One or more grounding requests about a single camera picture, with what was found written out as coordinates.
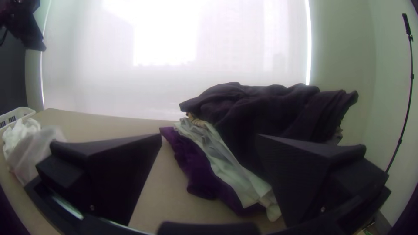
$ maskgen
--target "white wall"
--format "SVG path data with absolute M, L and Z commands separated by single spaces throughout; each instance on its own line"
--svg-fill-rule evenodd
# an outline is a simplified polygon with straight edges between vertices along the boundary
M 410 54 L 402 13 L 406 13 L 413 35 L 418 36 L 418 16 L 410 0 L 369 0 L 376 35 L 376 85 L 364 144 L 366 157 L 385 169 L 396 147 L 409 95 Z M 418 42 L 412 43 L 418 58 Z M 387 186 L 392 191 L 381 209 L 393 225 L 404 210 L 418 181 L 418 87 L 403 144 L 389 171 Z
M 342 145 L 361 142 L 371 108 L 376 54 L 370 8 L 364 0 L 310 0 L 311 84 L 322 91 L 357 90 L 344 117 Z
M 40 7 L 34 13 L 36 22 L 38 23 L 41 32 L 44 30 L 47 11 L 51 1 L 52 0 L 40 0 Z M 38 112 L 44 109 L 40 58 L 41 52 L 35 50 L 26 50 L 25 81 L 27 105 L 28 107 Z

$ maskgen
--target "wall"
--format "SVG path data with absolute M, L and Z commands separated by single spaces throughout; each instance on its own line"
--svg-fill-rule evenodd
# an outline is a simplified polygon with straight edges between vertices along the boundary
M 369 0 L 376 35 L 376 85 L 364 134 L 366 157 L 385 169 L 401 134 L 409 96 L 410 54 L 402 13 L 418 35 L 418 16 L 410 0 Z M 418 44 L 412 43 L 415 58 Z M 392 194 L 381 209 L 393 225 L 404 210 L 418 182 L 418 87 L 414 94 L 407 129 L 389 171 L 387 186 Z
M 40 0 L 40 7 L 34 16 L 41 32 L 44 31 L 48 7 L 51 0 Z M 28 107 L 41 111 L 44 109 L 44 99 L 41 79 L 41 56 L 42 53 L 35 50 L 27 50 L 25 57 L 25 81 Z
M 310 10 L 311 85 L 322 91 L 358 91 L 358 103 L 349 109 L 341 126 L 341 144 L 358 144 L 366 128 L 376 78 L 369 5 L 364 0 L 310 0 Z
M 0 47 L 0 115 L 27 106 L 24 62 L 25 48 L 9 32 Z

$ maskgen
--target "white cloth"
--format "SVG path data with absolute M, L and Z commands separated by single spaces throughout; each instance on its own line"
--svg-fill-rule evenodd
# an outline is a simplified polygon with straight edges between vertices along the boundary
M 51 155 L 49 144 L 53 140 L 66 142 L 58 127 L 40 128 L 40 124 L 29 118 L 25 125 L 19 119 L 14 128 L 8 127 L 3 133 L 3 152 L 9 170 L 14 172 L 22 185 L 37 175 L 35 168 L 41 160 Z
M 215 175 L 234 189 L 243 208 L 260 203 L 266 207 L 269 220 L 277 220 L 281 211 L 271 186 L 241 166 L 210 123 L 205 121 L 204 125 L 206 128 L 198 127 L 182 118 L 175 128 L 205 152 Z

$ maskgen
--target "black plastic frame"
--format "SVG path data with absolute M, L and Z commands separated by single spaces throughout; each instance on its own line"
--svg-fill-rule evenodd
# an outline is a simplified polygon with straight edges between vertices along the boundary
M 79 219 L 61 207 L 53 198 L 52 192 L 36 177 L 25 187 L 25 191 L 41 214 L 61 234 L 65 235 L 149 235 L 112 224 L 92 215 Z

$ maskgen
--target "black cable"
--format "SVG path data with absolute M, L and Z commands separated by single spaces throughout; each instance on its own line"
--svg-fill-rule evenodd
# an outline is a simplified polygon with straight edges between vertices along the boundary
M 386 173 L 389 172 L 389 169 L 392 166 L 393 160 L 396 157 L 396 154 L 398 153 L 399 150 L 399 146 L 402 144 L 402 137 L 404 136 L 404 132 L 405 132 L 405 128 L 406 128 L 406 122 L 408 121 L 408 116 L 409 116 L 409 109 L 411 108 L 411 100 L 412 100 L 412 85 L 414 83 L 414 63 L 413 63 L 413 57 L 412 57 L 412 41 L 414 40 L 414 38 L 412 37 L 412 35 L 410 34 L 411 32 L 409 31 L 409 35 L 408 35 L 408 39 L 409 39 L 409 50 L 411 52 L 411 86 L 409 88 L 409 102 L 408 102 L 408 108 L 406 110 L 406 116 L 405 116 L 405 121 L 404 121 L 404 126 L 402 128 L 402 132 L 401 132 L 401 136 L 399 137 L 398 140 L 398 144 L 396 146 L 395 152 L 392 155 L 392 159 L 391 162 L 389 163 L 388 167 L 386 168 Z

